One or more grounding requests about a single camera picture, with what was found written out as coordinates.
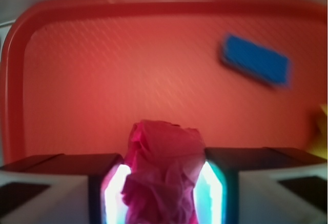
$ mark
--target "pink cloth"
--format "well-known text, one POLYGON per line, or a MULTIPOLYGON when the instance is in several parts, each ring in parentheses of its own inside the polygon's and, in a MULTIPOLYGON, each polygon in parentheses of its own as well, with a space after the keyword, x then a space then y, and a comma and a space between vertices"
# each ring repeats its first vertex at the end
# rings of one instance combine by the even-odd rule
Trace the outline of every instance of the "pink cloth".
POLYGON ((195 223, 193 188, 205 162, 196 129, 143 120, 133 126, 122 194, 126 223, 195 223))

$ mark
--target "led light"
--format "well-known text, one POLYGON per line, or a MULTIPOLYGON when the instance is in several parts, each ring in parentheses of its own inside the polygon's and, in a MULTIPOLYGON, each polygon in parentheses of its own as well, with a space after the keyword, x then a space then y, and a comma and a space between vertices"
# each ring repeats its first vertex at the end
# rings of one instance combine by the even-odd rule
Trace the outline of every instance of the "led light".
POLYGON ((129 166, 120 165, 105 189, 107 224, 125 223, 128 207, 123 203, 121 191, 129 174, 131 174, 129 166))
POLYGON ((224 211, 225 182, 205 162, 194 188, 194 202, 198 223, 222 223, 224 211))

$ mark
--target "red tray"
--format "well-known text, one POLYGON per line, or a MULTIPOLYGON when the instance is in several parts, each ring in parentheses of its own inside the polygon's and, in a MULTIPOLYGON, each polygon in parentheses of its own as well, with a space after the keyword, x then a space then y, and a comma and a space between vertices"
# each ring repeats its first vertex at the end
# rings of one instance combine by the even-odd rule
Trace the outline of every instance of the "red tray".
POLYGON ((125 154, 133 123, 198 128, 207 146, 305 148, 327 102, 327 10, 303 0, 51 0, 12 26, 1 62, 5 163, 125 154), (287 55, 290 88, 227 69, 233 33, 287 55))

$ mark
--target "blue rectangular object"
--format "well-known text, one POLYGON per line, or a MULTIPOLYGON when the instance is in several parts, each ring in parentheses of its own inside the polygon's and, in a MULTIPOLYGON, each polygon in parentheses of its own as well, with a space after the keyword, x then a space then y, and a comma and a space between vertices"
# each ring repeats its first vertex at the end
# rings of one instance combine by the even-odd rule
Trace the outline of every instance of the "blue rectangular object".
POLYGON ((231 67, 251 74, 267 83, 288 83, 289 60, 275 51, 230 35, 223 48, 224 61, 231 67))

